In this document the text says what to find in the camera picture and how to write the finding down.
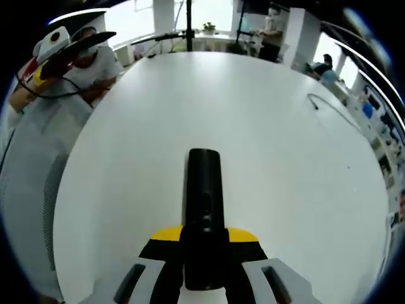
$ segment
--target person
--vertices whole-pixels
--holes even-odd
[[[259,51],[260,59],[277,61],[285,29],[285,21],[280,14],[280,8],[270,8],[268,10],[265,28],[259,31],[259,34],[263,36],[262,48]]]
[[[96,33],[94,27],[85,27],[72,37],[72,42],[80,41]],[[80,96],[90,105],[100,100],[108,89],[116,82],[117,76],[123,70],[109,46],[93,46],[81,52],[72,63],[64,78],[85,90]]]
[[[332,57],[329,54],[324,54],[323,63],[313,68],[312,76],[315,79],[320,80],[323,73],[325,73],[328,70],[332,70],[332,68],[333,68]]]

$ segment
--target white table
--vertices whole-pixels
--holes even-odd
[[[326,104],[315,111],[307,93],[352,119],[321,84],[256,58],[178,53],[131,68],[90,117],[59,187],[54,256],[66,302],[181,223],[191,148],[221,154],[226,224],[257,235],[319,300],[349,303],[367,289],[384,246],[382,173],[368,141]]]

